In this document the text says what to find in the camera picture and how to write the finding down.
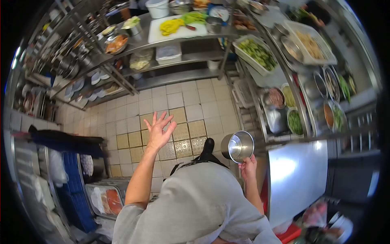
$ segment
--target kitchen scale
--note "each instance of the kitchen scale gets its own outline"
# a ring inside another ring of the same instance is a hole
[[[222,26],[227,25],[229,19],[229,10],[222,4],[223,1],[214,0],[209,3],[207,7],[207,14],[212,17],[221,18]]]

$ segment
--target tiled floor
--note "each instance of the tiled floor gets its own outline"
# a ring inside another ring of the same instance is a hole
[[[170,139],[157,155],[152,192],[160,192],[163,179],[179,163],[197,157],[207,137],[215,141],[214,155],[238,175],[237,165],[225,159],[220,143],[227,134],[239,130],[233,101],[225,80],[203,79],[141,91],[88,109],[62,109],[64,131],[107,139],[111,176],[132,176],[144,153],[153,111],[174,114],[178,123]]]

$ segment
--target tray of chopped greens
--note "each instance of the tray of chopped greens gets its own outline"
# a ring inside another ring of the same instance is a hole
[[[287,124],[290,131],[295,135],[303,135],[303,128],[301,124],[301,118],[297,109],[290,109],[287,112]]]
[[[262,76],[272,74],[278,66],[278,62],[267,44],[254,35],[240,37],[233,42],[233,46],[236,49],[236,54]]]

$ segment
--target blue crate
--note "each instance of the blue crate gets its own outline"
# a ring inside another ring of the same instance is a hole
[[[78,171],[77,154],[64,152],[62,157],[69,181],[61,188],[57,188],[61,206],[71,224],[85,233],[94,231],[97,225],[83,191],[82,179]]]

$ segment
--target gray shirt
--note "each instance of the gray shirt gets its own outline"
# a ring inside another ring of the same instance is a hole
[[[239,244],[281,243],[232,172],[205,162],[177,170],[146,210],[124,206],[112,243],[209,244],[218,236]]]

